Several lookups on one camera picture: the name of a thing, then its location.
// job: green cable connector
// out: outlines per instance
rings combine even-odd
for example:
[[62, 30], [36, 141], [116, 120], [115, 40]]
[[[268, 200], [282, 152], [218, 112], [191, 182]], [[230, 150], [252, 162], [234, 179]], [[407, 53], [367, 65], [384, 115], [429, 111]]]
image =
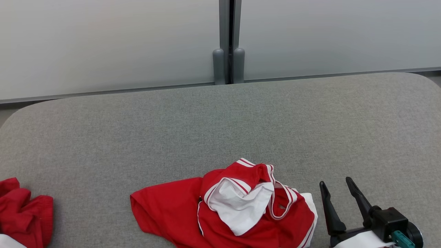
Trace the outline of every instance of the green cable connector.
[[392, 233], [392, 241], [401, 248], [415, 248], [415, 244], [400, 231]]

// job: white panel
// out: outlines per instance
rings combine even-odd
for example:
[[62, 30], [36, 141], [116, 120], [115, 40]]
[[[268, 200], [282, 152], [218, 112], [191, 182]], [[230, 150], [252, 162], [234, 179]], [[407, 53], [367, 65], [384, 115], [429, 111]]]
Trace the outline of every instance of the white panel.
[[441, 67], [440, 0], [242, 0], [244, 79]]
[[0, 99], [213, 82], [219, 0], [1, 0]]

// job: red and white shirt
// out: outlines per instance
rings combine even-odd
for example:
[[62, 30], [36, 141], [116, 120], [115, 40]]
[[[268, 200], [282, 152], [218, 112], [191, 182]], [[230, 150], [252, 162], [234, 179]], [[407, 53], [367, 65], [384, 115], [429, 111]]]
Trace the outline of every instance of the red and white shirt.
[[142, 231], [179, 248], [309, 247], [317, 223], [312, 196], [273, 172], [273, 165], [242, 158], [203, 178], [137, 191], [132, 210]]

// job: red fabric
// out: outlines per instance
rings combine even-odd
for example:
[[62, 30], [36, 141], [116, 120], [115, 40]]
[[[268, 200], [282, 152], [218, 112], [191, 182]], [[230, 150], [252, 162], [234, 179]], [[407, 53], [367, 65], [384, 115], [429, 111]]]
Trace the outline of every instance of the red fabric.
[[[132, 211], [143, 232], [162, 236], [178, 248], [303, 248], [313, 232], [314, 213], [300, 194], [275, 181], [272, 174], [272, 165], [235, 162], [203, 178], [137, 191], [130, 196]], [[260, 221], [240, 236], [205, 203], [213, 186], [225, 177], [245, 182], [244, 188], [253, 189], [261, 182], [280, 187]]]
[[0, 230], [27, 248], [43, 248], [51, 241], [53, 198], [30, 196], [17, 178], [0, 181]]

